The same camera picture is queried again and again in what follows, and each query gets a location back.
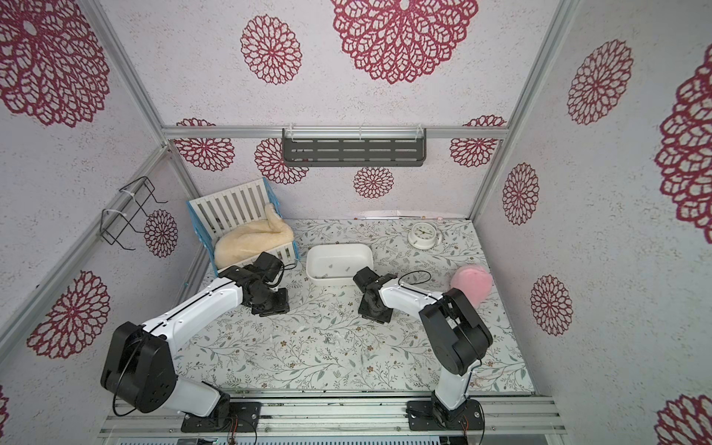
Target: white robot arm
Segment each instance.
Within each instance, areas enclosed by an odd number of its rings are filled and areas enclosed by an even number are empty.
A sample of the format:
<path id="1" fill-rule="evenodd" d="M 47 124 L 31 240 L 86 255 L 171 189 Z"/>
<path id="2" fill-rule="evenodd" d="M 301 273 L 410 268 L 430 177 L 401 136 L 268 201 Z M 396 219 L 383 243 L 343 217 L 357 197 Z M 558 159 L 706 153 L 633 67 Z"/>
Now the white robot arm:
<path id="1" fill-rule="evenodd" d="M 270 286 L 275 285 L 269 284 L 283 271 L 280 260 L 263 252 L 254 264 L 221 272 L 176 308 L 141 325 L 124 323 L 112 337 L 101 385 L 144 413 L 170 408 L 212 416 L 214 423 L 223 424 L 226 409 L 218 405 L 220 401 L 229 404 L 228 395 L 177 375 L 173 357 L 193 335 L 240 304 L 251 307 L 254 315 L 287 313 L 287 290 L 272 290 Z"/>
<path id="2" fill-rule="evenodd" d="M 260 316 L 288 312 L 286 289 L 269 288 L 279 271 L 283 271 L 281 261 L 262 253 L 253 265 L 221 272 L 176 308 L 141 325 L 124 323 L 112 337 L 101 385 L 141 412 L 175 409 L 204 418 L 202 431 L 221 431 L 229 418 L 229 395 L 177 375 L 173 357 L 206 325 L 240 304 Z M 365 318 L 388 323 L 395 308 L 422 320 L 443 365 L 434 391 L 433 417 L 442 419 L 444 426 L 448 419 L 459 418 L 471 369 L 492 344 L 489 331 L 462 292 L 431 292 L 400 284 L 392 274 L 379 277 L 369 268 L 359 271 L 354 282 L 364 292 L 359 313 Z"/>
<path id="3" fill-rule="evenodd" d="M 401 283 L 393 274 L 378 276 L 363 268 L 354 282 L 364 293 L 362 317 L 388 323 L 394 309 L 419 318 L 435 357 L 440 380 L 431 401 L 432 416 L 445 429 L 457 428 L 464 415 L 472 369 L 482 363 L 493 338 L 467 297 L 458 289 L 445 293 Z"/>

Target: floral tablecloth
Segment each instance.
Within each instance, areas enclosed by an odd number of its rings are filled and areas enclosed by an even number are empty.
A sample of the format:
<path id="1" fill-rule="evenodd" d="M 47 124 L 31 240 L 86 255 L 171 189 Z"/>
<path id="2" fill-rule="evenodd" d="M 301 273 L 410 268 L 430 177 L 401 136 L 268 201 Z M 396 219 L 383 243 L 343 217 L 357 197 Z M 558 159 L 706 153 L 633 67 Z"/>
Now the floral tablecloth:
<path id="1" fill-rule="evenodd" d="M 379 275 L 428 270 L 432 279 L 420 286 L 434 290 L 449 289 L 459 266 L 487 267 L 470 221 L 430 221 L 443 240 L 428 251 L 411 247 L 406 239 L 407 229 L 417 221 L 288 220 L 301 256 L 280 284 L 288 289 L 290 312 L 260 318 L 241 306 L 223 314 L 179 351 L 178 373 L 230 390 L 434 389 L 440 364 L 420 320 L 400 311 L 386 325 L 365 320 L 357 313 L 361 293 L 356 286 L 317 287 L 305 274 L 309 248 L 335 243 L 369 245 Z M 210 270 L 204 286 L 213 279 Z M 470 392 L 530 394 L 532 382 L 496 289 L 477 312 L 494 344 L 475 371 Z"/>

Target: flower decal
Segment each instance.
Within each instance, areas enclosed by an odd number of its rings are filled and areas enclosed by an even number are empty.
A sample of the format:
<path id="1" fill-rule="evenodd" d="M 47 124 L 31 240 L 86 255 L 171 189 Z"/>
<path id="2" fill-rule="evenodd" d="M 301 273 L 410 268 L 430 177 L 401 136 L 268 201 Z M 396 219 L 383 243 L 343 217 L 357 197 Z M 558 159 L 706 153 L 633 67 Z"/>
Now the flower decal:
<path id="1" fill-rule="evenodd" d="M 531 308 L 539 325 L 549 335 L 562 335 L 571 324 L 569 291 L 558 278 L 546 275 L 532 288 Z"/>
<path id="2" fill-rule="evenodd" d="M 282 141 L 279 139 L 264 139 L 255 150 L 255 163 L 260 172 L 278 184 L 294 184 L 307 175 L 308 167 L 287 167 L 284 164 Z"/>
<path id="3" fill-rule="evenodd" d="M 705 395 L 668 400 L 655 425 L 660 445 L 711 445 L 712 400 Z"/>
<path id="4" fill-rule="evenodd" d="M 475 0 L 331 0 L 354 66 L 388 83 L 432 74 L 467 37 Z"/>
<path id="5" fill-rule="evenodd" d="M 522 162 L 507 175 L 502 190 L 504 214 L 519 226 L 532 217 L 539 201 L 539 178 L 531 165 Z"/>
<path id="6" fill-rule="evenodd" d="M 604 117 L 625 93 L 633 66 L 625 42 L 611 40 L 586 57 L 569 89 L 569 115 L 588 125 Z"/>
<path id="7" fill-rule="evenodd" d="M 159 209 L 151 213 L 146 219 L 143 231 L 146 247 L 155 256 L 167 257 L 178 244 L 176 220 L 165 210 Z"/>
<path id="8" fill-rule="evenodd" d="M 489 115 L 472 119 L 464 127 L 501 127 L 507 122 L 501 116 Z M 450 141 L 450 156 L 460 165 L 477 167 L 489 162 L 494 149 L 497 148 L 497 139 L 453 139 Z"/>
<path id="9" fill-rule="evenodd" d="M 192 119 L 183 119 L 180 122 L 176 122 L 176 125 L 182 127 L 215 126 L 215 124 L 211 124 L 205 119 L 196 119 L 195 117 Z M 211 172 L 226 169 L 232 164 L 235 157 L 235 149 L 230 139 L 198 137 L 195 139 L 176 139 L 173 142 L 178 149 L 178 153 L 180 153 L 186 161 L 195 167 L 210 170 Z"/>
<path id="10" fill-rule="evenodd" d="M 380 198 L 393 188 L 393 174 L 384 167 L 364 167 L 354 176 L 354 188 L 364 198 Z"/>
<path id="11" fill-rule="evenodd" d="M 672 114 L 660 125 L 660 192 L 672 197 L 677 219 L 702 229 L 712 244 L 712 45 L 676 96 Z"/>
<path id="12" fill-rule="evenodd" d="M 27 339 L 37 355 L 69 358 L 94 343 L 109 313 L 109 294 L 101 278 L 81 271 Z"/>
<path id="13" fill-rule="evenodd" d="M 240 43 L 250 71 L 267 83 L 287 83 L 302 66 L 299 42 L 276 17 L 257 16 L 247 22 Z"/>
<path id="14" fill-rule="evenodd" d="M 0 45 L 11 112 L 75 127 L 104 109 L 109 65 L 73 0 L 0 0 Z"/>
<path id="15" fill-rule="evenodd" d="M 5 421 L 10 417 L 7 412 L 7 402 L 9 402 L 9 399 L 2 393 L 2 385 L 0 385 L 0 438 L 2 437 L 2 427 L 5 426 Z"/>

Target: white alarm clock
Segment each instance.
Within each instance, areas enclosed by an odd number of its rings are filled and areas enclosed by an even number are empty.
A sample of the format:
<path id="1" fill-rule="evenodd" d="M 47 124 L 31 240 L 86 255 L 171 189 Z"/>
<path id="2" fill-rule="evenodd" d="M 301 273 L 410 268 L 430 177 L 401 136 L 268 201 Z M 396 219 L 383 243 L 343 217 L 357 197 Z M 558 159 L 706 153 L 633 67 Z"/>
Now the white alarm clock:
<path id="1" fill-rule="evenodd" d="M 426 250 L 440 244 L 442 234 L 429 223 L 416 223 L 408 233 L 408 242 L 414 248 Z"/>

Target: metal rail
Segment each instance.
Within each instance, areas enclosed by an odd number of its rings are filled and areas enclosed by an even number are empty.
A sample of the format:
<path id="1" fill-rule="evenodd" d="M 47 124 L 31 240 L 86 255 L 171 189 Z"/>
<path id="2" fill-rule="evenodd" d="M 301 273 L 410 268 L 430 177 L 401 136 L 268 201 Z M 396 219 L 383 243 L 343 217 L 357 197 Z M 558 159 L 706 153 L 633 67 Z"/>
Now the metal rail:
<path id="1" fill-rule="evenodd" d="M 414 436 L 457 435 L 462 431 L 410 431 L 405 412 L 410 400 L 428 397 L 400 394 L 368 397 L 271 397 L 270 393 L 235 398 L 235 402 L 261 402 L 258 436 Z M 551 397 L 475 397 L 485 414 L 485 435 L 566 434 L 559 411 Z M 121 403 L 119 410 L 130 406 Z M 191 437 L 180 431 L 182 415 L 164 410 L 136 416 L 108 416 L 99 438 Z M 223 437 L 223 434 L 205 434 Z"/>
<path id="2" fill-rule="evenodd" d="M 129 95 L 134 100 L 158 144 L 158 147 L 153 150 L 127 182 L 136 180 L 141 176 L 148 176 L 160 162 L 166 160 L 166 155 L 170 152 L 169 161 L 172 163 L 186 193 L 191 199 L 199 197 L 198 189 L 188 174 L 180 156 L 172 144 L 169 144 L 163 137 L 162 122 L 158 112 L 153 106 L 143 84 L 141 84 L 101 5 L 96 0 L 78 0 L 78 4 L 91 25 L 94 34 L 99 39 L 101 46 L 104 48 L 106 56 L 111 63 L 112 71 L 117 73 L 125 84 Z M 104 208 L 118 209 L 125 206 L 129 200 L 131 200 L 131 197 L 128 194 L 120 192 Z M 35 328 L 37 321 L 50 310 L 57 297 L 69 285 L 72 278 L 76 277 L 80 267 L 93 251 L 94 245 L 99 242 L 100 211 L 101 209 L 97 210 L 98 216 L 79 236 L 78 240 L 69 248 L 62 259 L 57 262 L 55 267 L 27 296 L 10 320 L 0 327 L 0 367 L 13 348 L 23 342 Z"/>
<path id="3" fill-rule="evenodd" d="M 534 65 L 524 84 L 522 94 L 514 108 L 512 118 L 509 120 L 510 132 L 495 150 L 485 179 L 477 191 L 475 204 L 470 212 L 470 219 L 474 224 L 477 223 L 479 216 L 482 215 L 496 182 L 503 174 L 502 170 L 509 159 L 511 148 L 515 146 L 521 136 L 526 121 L 534 108 L 534 101 L 539 96 L 554 60 L 561 49 L 564 37 L 571 27 L 579 3 L 580 0 L 561 0 L 554 13 L 554 19 L 539 48 L 539 53 L 534 60 Z"/>
<path id="4" fill-rule="evenodd" d="M 298 126 L 289 125 L 215 125 L 210 127 L 199 126 L 164 126 L 163 135 L 167 139 L 190 139 L 195 137 L 225 137 L 234 139 L 258 139 L 258 138 L 282 138 L 282 129 L 287 129 L 287 136 L 294 138 L 320 138 L 328 139 L 360 139 L 379 138 L 384 139 L 415 139 L 417 135 L 423 134 L 423 127 L 373 127 L 373 126 Z M 454 126 L 432 126 L 425 127 L 428 138 L 489 138 L 504 139 L 509 133 L 506 127 L 454 127 Z"/>

